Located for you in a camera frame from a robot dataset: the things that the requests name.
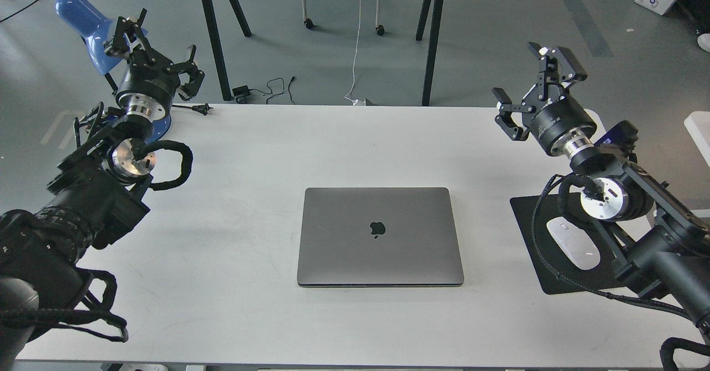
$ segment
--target white mouse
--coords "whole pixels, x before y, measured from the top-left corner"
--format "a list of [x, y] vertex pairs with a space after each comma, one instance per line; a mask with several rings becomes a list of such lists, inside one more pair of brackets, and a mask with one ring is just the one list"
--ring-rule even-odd
[[570, 262], [580, 270], [591, 270], [599, 265], [599, 249], [584, 230], [577, 228], [564, 217], [548, 221], [547, 230]]

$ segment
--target black table leg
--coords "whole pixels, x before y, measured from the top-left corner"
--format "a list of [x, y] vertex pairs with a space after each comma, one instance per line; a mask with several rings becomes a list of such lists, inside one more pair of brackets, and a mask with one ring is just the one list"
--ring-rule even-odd
[[431, 4], [432, 0], [424, 0], [424, 2], [422, 2], [422, 12], [419, 14], [419, 25], [417, 25], [417, 35], [415, 38], [418, 42], [422, 40], [422, 36], [424, 35], [424, 27], [427, 25], [429, 6]]
[[246, 17], [244, 17], [244, 12], [241, 10], [239, 0], [229, 0], [229, 3], [231, 4], [231, 9], [234, 10], [236, 20], [239, 21], [241, 32], [244, 33], [244, 37], [251, 37], [251, 30], [249, 29], [249, 24], [246, 23]]
[[215, 66], [217, 69], [217, 78], [220, 80], [222, 98], [224, 100], [232, 100], [232, 95], [229, 91], [229, 79], [226, 75], [226, 65], [224, 64], [224, 55], [221, 50], [220, 32], [217, 30], [215, 7], [212, 4], [212, 0], [202, 0], [202, 8], [205, 10], [207, 32], [210, 35], [212, 54], [215, 56]]
[[422, 92], [422, 106], [429, 106], [429, 97], [432, 95], [432, 81], [434, 80], [434, 61], [437, 57], [439, 45], [439, 27], [442, 21], [444, 0], [434, 0], [432, 10], [432, 28], [429, 31], [429, 51], [427, 52], [427, 69], [424, 71], [424, 91]]

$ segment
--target white cable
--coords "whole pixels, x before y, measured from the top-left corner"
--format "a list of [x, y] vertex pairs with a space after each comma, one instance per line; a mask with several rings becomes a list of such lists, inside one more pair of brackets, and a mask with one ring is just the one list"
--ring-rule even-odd
[[360, 5], [358, 5], [358, 19], [357, 19], [357, 40], [355, 40], [355, 56], [353, 57], [353, 85], [350, 87], [350, 91], [345, 94], [344, 98], [351, 101], [353, 105], [357, 103], [357, 100], [350, 98], [350, 94], [353, 93], [355, 88], [355, 60], [357, 60], [357, 47], [360, 43], [360, 25], [362, 25], [362, 0], [360, 0]]

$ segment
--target white shoe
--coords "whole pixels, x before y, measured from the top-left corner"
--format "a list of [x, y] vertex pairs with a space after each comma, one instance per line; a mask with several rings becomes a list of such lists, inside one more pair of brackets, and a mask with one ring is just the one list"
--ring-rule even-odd
[[710, 33], [701, 34], [698, 37], [698, 45], [700, 45], [700, 48], [710, 52]]

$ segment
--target laptop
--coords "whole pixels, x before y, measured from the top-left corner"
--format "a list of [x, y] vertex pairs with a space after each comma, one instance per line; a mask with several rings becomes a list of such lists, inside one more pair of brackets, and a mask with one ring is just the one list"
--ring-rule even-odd
[[301, 287], [458, 287], [464, 282], [445, 187], [309, 187]]

